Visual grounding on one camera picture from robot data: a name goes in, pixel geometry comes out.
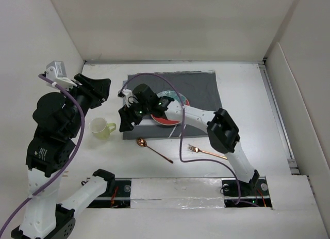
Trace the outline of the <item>copper spoon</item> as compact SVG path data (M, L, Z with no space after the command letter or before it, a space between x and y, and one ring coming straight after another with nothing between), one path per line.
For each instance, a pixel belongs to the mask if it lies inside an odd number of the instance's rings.
M166 161L168 161L169 163L173 164L174 162L169 159L168 157L164 156L163 154L159 153L158 151L154 150L153 148L151 148L148 144L147 141L143 138L137 138L136 139L136 143L143 148L148 148L150 150L152 150L153 152L155 152L156 154L158 154L159 156L161 156L162 158L164 158Z

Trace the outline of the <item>pale yellow mug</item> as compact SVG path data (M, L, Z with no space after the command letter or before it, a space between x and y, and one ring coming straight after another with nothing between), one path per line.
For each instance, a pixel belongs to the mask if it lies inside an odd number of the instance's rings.
M116 128L117 126L115 123L108 123L104 118L94 118L89 123L89 129L93 136L101 140L108 139Z

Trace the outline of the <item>teal and red plate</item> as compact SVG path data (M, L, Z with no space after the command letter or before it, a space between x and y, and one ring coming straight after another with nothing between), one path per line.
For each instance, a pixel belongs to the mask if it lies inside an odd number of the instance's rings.
M184 105L190 105L188 99L184 95L182 95L180 93L179 96L178 96L175 91L171 91L171 90L162 91L162 92L157 93L157 96L158 97L167 96L167 97L173 98L174 100L176 100L178 102L180 102L182 100L184 102ZM161 125L165 125L165 126L173 126L173 125L180 124L179 121L175 121L175 120L167 120L167 119L164 119L164 118L157 118L157 117L154 117L153 115L151 115L151 117L157 123L159 123Z

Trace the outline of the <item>grey cloth placemat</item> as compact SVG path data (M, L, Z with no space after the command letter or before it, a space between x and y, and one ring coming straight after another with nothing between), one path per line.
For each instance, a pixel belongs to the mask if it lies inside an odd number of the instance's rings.
M188 100L192 107L216 111L222 107L219 95L216 73L212 71L176 71L158 72L167 79ZM164 80L152 76L128 76L126 88L133 90L139 84L147 84L155 93L172 91L171 86ZM181 125L162 125L151 116L145 116L142 122L132 131L124 132L124 140L142 138L177 138L181 134Z

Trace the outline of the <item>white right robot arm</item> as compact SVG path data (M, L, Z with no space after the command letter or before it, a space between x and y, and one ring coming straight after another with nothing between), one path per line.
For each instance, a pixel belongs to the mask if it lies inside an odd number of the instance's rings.
M146 84L134 90L122 89L118 96L125 100L119 110L120 132L132 131L147 115L193 126L207 133L212 148L227 157L239 180L239 190L246 195L256 190L259 173L245 155L239 129L226 110L208 111L182 105L172 97L159 97Z

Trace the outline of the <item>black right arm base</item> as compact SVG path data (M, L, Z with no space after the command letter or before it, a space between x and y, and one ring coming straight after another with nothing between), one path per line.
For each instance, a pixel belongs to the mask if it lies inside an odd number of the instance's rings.
M222 187L220 193L224 198L226 208L247 208L247 207L263 207L271 208L271 198L268 184L265 177L261 177L254 189L250 189L247 185L241 183L241 198L238 204L238 186L234 178L222 179Z

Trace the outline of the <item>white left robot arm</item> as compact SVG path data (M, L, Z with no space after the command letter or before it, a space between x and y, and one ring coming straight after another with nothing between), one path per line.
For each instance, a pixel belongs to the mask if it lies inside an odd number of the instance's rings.
M58 81L51 85L57 91L42 96L32 116L37 128L26 156L29 196L21 204L24 219L12 230L12 238L68 238L78 215L95 198L115 190L114 174L98 169L75 194L57 202L63 172L83 138L85 115L108 99L111 81L77 74L68 88Z

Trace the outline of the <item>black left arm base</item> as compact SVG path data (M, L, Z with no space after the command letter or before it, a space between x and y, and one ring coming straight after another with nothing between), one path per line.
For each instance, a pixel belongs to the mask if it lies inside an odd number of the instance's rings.
M116 179L112 193L104 193L92 201L88 208L130 208L131 179Z

